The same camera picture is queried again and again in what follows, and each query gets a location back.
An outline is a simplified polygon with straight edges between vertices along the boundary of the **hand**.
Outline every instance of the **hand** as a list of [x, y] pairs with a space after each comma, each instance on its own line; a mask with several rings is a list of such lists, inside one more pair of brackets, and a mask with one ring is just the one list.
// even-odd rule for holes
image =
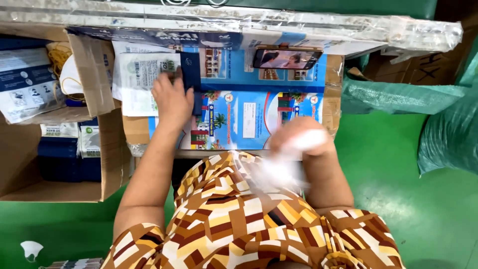
[[312, 149], [304, 151], [304, 154], [309, 156], [319, 156], [326, 153], [335, 152], [334, 140], [327, 130], [322, 126], [322, 124], [311, 117], [296, 117], [290, 122], [286, 123], [283, 127], [279, 128], [276, 133], [272, 134], [269, 143], [272, 154], [277, 154], [283, 150], [285, 147], [287, 147], [287, 144], [291, 139], [297, 137], [304, 131], [314, 129], [324, 131], [323, 136], [317, 138], [323, 139], [324, 142]]
[[154, 81], [151, 94], [158, 106], [160, 124], [165, 124], [174, 130], [181, 130], [191, 119], [194, 90], [189, 88], [187, 93], [184, 93], [182, 72], [179, 67], [176, 70], [174, 86], [170, 82], [173, 77], [173, 73], [160, 73]]

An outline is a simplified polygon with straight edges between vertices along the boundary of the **person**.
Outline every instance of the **person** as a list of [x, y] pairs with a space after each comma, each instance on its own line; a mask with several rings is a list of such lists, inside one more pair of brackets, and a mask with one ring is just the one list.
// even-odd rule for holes
[[274, 68], [272, 62], [279, 56], [279, 52], [267, 52], [261, 60], [261, 68]]
[[[331, 136], [303, 154], [305, 199], [288, 189], [251, 192], [226, 152], [186, 172], [165, 227], [176, 138], [194, 104], [193, 89], [185, 94], [183, 87], [164, 73], [154, 82], [159, 123], [119, 204], [103, 269], [404, 268], [383, 219], [355, 209]], [[286, 123], [270, 138], [271, 155], [310, 129], [323, 126], [310, 117]], [[251, 165], [261, 161], [239, 155]]]
[[287, 69], [301, 69], [301, 68], [304, 68], [305, 65], [301, 65], [300, 58], [301, 58], [300, 54], [294, 54], [294, 55], [290, 56], [289, 61], [283, 63], [281, 65], [281, 68], [287, 68]]

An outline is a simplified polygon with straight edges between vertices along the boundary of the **smartphone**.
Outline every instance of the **smartphone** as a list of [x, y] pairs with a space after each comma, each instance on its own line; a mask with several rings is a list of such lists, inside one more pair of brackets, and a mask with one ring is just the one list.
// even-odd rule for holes
[[300, 48], [258, 48], [252, 67], [271, 69], [311, 69], [322, 51]]

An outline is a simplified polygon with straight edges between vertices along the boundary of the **woman's left hand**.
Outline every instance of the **woman's left hand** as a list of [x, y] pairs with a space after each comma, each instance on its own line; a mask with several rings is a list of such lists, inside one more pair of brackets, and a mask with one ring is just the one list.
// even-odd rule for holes
[[171, 84], [173, 73], [161, 73], [154, 81], [151, 94], [158, 106], [159, 123], [179, 131], [191, 119], [194, 105], [194, 90], [184, 91], [182, 72], [178, 67], [174, 85]]

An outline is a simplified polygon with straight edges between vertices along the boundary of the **patterned dress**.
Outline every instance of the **patterned dress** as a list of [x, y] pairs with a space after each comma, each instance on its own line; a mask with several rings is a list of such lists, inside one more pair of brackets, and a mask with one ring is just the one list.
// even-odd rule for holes
[[[240, 153], [244, 163], [260, 157]], [[138, 224], [111, 247], [104, 269], [254, 269], [293, 261], [313, 269], [404, 268], [382, 218], [353, 209], [319, 216], [291, 190], [254, 194], [231, 153], [204, 159], [184, 176], [164, 235]]]

